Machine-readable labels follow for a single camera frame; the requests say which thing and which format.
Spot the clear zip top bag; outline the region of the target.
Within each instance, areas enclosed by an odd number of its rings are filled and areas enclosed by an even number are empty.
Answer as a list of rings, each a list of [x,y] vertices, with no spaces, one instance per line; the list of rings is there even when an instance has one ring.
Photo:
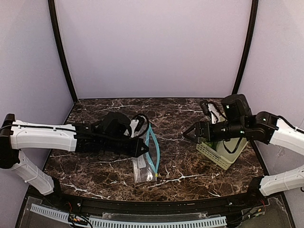
[[[149,147],[149,151],[138,158],[132,158],[134,183],[157,181],[161,152],[151,124],[141,138]]]

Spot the green leafy vegetable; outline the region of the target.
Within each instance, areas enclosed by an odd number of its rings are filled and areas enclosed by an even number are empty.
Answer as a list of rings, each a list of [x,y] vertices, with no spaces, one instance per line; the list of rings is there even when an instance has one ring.
[[[213,148],[214,147],[214,143],[213,142],[205,142],[205,144],[210,147]]]

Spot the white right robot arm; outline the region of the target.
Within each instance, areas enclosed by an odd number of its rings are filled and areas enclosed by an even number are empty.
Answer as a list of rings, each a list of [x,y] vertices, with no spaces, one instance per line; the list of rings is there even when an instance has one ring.
[[[272,171],[251,181],[247,190],[249,196],[266,197],[304,188],[304,131],[282,116],[261,112],[234,121],[196,122],[183,133],[183,137],[195,143],[200,139],[219,142],[242,138],[275,148]]]

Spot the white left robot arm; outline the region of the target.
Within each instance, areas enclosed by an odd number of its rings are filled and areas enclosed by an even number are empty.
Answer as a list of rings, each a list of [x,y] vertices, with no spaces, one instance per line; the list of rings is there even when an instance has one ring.
[[[23,149],[113,152],[137,158],[149,151],[143,139],[149,128],[149,119],[144,114],[130,119],[122,113],[109,112],[93,124],[65,125],[27,123],[7,114],[0,127],[0,167],[16,173],[41,195],[60,194],[59,180],[38,168]]]

